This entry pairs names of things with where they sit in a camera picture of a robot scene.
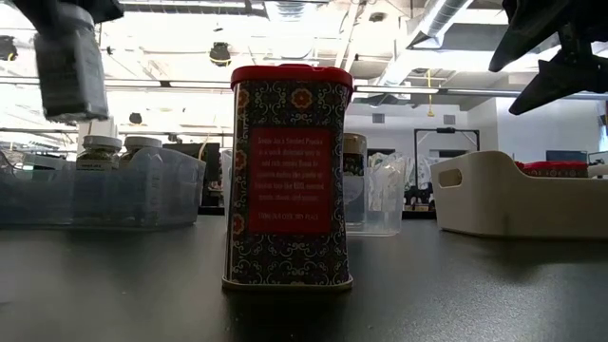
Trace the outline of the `white-lid glass spice jar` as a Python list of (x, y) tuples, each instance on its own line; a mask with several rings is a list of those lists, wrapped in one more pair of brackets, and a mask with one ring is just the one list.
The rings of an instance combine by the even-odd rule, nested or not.
[(121, 140), (107, 136), (87, 135), (83, 138), (83, 149), (83, 152), (77, 156), (77, 170), (111, 171), (119, 168)]
[(162, 142), (154, 138), (127, 136), (124, 140), (124, 147), (125, 153), (120, 156), (120, 165), (127, 165), (141, 149), (162, 148)]
[(66, 2), (59, 2), (57, 11), (55, 29), (34, 37), (44, 115), (58, 123), (105, 121), (105, 73), (93, 18)]

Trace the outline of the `tan-lid glass spice jar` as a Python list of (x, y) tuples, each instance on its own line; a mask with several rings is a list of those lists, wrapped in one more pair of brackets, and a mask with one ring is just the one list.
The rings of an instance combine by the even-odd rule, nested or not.
[(345, 221), (350, 226), (361, 226), (366, 218), (367, 139), (345, 133), (343, 141), (343, 200)]

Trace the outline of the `dark monitor screen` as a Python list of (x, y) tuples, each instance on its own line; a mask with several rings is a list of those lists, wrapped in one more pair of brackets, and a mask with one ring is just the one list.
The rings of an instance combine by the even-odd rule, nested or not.
[(548, 162), (588, 163), (587, 152), (578, 150), (546, 150), (545, 159)]

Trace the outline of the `white plastic bin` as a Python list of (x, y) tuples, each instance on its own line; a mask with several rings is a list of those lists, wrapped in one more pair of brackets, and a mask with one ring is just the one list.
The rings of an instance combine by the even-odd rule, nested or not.
[(430, 167), (438, 226), (479, 237), (608, 239), (608, 176), (539, 178), (501, 151)]

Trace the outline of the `smoky clear plastic bin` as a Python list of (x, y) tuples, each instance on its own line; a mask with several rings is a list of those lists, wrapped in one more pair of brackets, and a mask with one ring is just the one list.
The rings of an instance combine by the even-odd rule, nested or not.
[(90, 152), (63, 161), (0, 150), (0, 227), (154, 230), (193, 223), (205, 164), (144, 148), (129, 161)]

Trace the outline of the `silver ceiling duct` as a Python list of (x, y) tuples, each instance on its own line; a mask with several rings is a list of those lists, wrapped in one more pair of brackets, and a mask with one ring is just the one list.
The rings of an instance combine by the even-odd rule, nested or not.
[(413, 18), (407, 49), (440, 48), (457, 17), (474, 0), (428, 0), (424, 11)]

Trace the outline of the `black frame stand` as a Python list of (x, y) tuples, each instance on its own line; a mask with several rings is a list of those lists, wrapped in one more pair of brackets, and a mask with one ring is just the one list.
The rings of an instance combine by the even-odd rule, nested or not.
[[(420, 188), (419, 185), (419, 172), (418, 172), (418, 145), (419, 142), (421, 142), (423, 139), (421, 139), (420, 141), (418, 140), (418, 133), (419, 132), (434, 132), (437, 134), (456, 134), (456, 133), (461, 133), (463, 136), (465, 136), (475, 147), (476, 147), (476, 151), (481, 151), (481, 137), (480, 137), (480, 131), (478, 129), (458, 129), (455, 127), (437, 127), (437, 128), (414, 128), (413, 130), (413, 140), (414, 140), (414, 144), (413, 144), (413, 153), (414, 153), (414, 186), (417, 188)], [(472, 133), (475, 135), (475, 140), (473, 141), (467, 134), (468, 133)]]

